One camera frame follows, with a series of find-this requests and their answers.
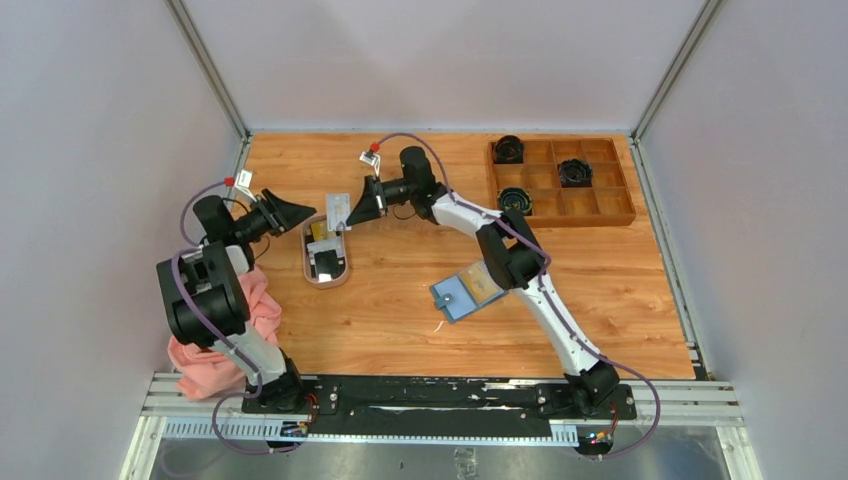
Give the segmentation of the silver card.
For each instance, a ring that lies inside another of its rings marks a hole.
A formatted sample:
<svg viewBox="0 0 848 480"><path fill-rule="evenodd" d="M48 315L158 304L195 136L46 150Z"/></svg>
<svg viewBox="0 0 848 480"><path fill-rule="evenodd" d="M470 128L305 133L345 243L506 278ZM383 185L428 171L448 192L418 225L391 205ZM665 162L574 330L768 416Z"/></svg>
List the silver card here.
<svg viewBox="0 0 848 480"><path fill-rule="evenodd" d="M328 193L325 195L326 223L327 228L332 231L342 232L350 230L347 219L350 215L349 193Z"/></svg>

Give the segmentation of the black VIP card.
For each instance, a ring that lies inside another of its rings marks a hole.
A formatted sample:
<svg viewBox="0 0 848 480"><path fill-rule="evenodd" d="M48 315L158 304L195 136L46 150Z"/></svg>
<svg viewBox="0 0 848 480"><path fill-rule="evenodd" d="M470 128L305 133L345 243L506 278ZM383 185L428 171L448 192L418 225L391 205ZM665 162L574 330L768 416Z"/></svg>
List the black VIP card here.
<svg viewBox="0 0 848 480"><path fill-rule="evenodd" d="M325 283L339 278L345 271L346 263L335 251L318 252L313 255L315 279Z"/></svg>

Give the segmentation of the blue leather card holder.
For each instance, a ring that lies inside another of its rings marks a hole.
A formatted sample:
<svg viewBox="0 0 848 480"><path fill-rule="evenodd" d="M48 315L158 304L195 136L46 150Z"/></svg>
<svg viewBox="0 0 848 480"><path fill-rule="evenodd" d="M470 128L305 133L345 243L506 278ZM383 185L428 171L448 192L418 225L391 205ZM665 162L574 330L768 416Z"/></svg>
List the blue leather card holder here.
<svg viewBox="0 0 848 480"><path fill-rule="evenodd" d="M502 288L503 294L500 298L482 306L477 305L460 282L459 273L461 271L431 285L429 288L435 308L442 312L450 324L455 324L486 308L507 294L507 291Z"/></svg>

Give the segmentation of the gold card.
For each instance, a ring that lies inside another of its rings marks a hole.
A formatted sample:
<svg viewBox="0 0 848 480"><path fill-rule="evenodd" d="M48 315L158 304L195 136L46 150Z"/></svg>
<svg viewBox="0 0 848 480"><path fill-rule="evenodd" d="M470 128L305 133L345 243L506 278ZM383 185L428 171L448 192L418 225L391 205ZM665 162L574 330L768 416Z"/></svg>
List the gold card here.
<svg viewBox="0 0 848 480"><path fill-rule="evenodd" d="M502 288L493 280L483 261L476 262L459 273L459 279L477 305L500 298Z"/></svg>

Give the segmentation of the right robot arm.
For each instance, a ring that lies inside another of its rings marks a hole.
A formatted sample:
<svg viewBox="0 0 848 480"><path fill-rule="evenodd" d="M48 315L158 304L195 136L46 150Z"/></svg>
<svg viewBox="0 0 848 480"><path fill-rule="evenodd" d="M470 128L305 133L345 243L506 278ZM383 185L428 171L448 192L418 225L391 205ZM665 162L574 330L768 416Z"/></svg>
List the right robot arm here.
<svg viewBox="0 0 848 480"><path fill-rule="evenodd" d="M406 147L399 159L401 178L365 177L362 195L346 225L381 218L390 207L408 203L419 218L475 239L490 278L532 313L564 370L565 392L560 397L547 395L542 405L553 411L570 409L589 418L601 414L609 407L620 376L559 296L549 273L551 258L525 217L515 210L484 208L461 197L447 181L438 181L431 166L441 161L430 148Z"/></svg>

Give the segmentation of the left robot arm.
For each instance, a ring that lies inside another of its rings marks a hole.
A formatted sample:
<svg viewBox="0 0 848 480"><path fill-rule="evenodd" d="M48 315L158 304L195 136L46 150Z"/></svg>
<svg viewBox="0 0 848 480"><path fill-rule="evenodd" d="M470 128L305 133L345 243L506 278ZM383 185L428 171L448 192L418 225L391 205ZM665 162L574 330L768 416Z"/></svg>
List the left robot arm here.
<svg viewBox="0 0 848 480"><path fill-rule="evenodd" d="M183 209L199 221L201 241L156 266L168 326L177 343L231 361L245 376L248 399L296 412L307 400L306 386L294 361L251 324L239 278L254 269L252 244L293 230L316 210L264 189L244 215L234 217L213 190L202 189Z"/></svg>

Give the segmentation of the black blue rosette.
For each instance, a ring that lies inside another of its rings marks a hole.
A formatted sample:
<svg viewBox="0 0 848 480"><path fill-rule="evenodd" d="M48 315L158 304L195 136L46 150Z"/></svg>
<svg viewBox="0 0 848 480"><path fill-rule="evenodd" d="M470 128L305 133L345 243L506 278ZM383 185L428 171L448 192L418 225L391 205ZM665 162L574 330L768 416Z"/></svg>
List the black blue rosette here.
<svg viewBox="0 0 848 480"><path fill-rule="evenodd" d="M507 187L499 191L497 204L502 211L516 211L523 216L531 216L533 213L532 197L520 187Z"/></svg>

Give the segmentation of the black rosette top left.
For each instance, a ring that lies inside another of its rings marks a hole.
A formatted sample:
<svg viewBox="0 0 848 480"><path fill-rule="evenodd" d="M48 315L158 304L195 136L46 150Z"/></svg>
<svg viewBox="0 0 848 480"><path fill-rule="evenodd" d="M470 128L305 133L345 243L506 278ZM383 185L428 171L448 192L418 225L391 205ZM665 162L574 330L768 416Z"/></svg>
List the black rosette top left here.
<svg viewBox="0 0 848 480"><path fill-rule="evenodd" d="M522 164L524 151L524 142L518 136L505 135L493 143L493 162L498 165Z"/></svg>

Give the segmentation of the pink cloth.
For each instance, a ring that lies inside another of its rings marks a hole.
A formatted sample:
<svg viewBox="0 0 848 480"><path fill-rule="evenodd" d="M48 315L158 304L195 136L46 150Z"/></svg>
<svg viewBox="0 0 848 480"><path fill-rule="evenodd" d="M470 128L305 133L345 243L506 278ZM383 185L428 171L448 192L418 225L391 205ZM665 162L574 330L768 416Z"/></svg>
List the pink cloth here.
<svg viewBox="0 0 848 480"><path fill-rule="evenodd" d="M249 305L250 324L264 340L278 346L277 330L281 324L282 308L267 292L267 276L256 267L238 279ZM245 373L221 353L183 345L171 337L167 354L182 374L177 381L177 389L190 401L204 400L225 390L244 386Z"/></svg>

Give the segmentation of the black rosette middle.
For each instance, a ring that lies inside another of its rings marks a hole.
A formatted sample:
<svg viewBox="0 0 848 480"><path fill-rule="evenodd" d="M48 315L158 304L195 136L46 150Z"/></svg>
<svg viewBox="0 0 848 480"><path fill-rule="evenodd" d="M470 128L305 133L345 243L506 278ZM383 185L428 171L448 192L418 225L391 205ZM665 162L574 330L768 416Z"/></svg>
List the black rosette middle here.
<svg viewBox="0 0 848 480"><path fill-rule="evenodd" d="M557 165L562 188L588 188L592 186L594 176L591 165L583 160L572 158Z"/></svg>

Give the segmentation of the wooden compartment tray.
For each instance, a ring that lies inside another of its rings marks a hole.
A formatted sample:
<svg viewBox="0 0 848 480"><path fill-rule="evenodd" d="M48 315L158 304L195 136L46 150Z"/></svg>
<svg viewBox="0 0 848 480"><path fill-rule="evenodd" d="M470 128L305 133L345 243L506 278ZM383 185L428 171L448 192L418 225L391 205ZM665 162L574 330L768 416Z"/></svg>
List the wooden compartment tray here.
<svg viewBox="0 0 848 480"><path fill-rule="evenodd" d="M636 219L623 150L604 137L505 135L487 147L493 206L532 227L619 227Z"/></svg>

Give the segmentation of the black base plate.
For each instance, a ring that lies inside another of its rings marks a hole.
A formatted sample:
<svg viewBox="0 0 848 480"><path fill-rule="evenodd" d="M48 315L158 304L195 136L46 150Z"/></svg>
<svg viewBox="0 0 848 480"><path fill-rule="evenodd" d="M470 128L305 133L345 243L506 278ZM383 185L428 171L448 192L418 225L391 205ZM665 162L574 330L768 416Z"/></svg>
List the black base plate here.
<svg viewBox="0 0 848 480"><path fill-rule="evenodd" d="M618 385L602 405L583 415L542 404L560 397L564 380L508 378L319 375L302 380L316 397L318 434L530 438L551 435L553 420L613 420L637 417L632 389Z"/></svg>

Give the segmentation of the aluminium frame rail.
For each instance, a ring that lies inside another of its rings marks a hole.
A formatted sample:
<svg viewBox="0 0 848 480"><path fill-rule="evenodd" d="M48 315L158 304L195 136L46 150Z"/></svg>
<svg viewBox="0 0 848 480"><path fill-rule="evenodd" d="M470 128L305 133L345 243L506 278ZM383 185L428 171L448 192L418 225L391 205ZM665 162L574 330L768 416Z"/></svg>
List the aluminium frame rail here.
<svg viewBox="0 0 848 480"><path fill-rule="evenodd" d="M626 380L601 406L565 402L553 379L306 376L312 396L282 413L236 397L190 401L177 376L153 377L141 413L167 438L310 443L520 445L571 447L627 428L740 427L743 415L726 382Z"/></svg>

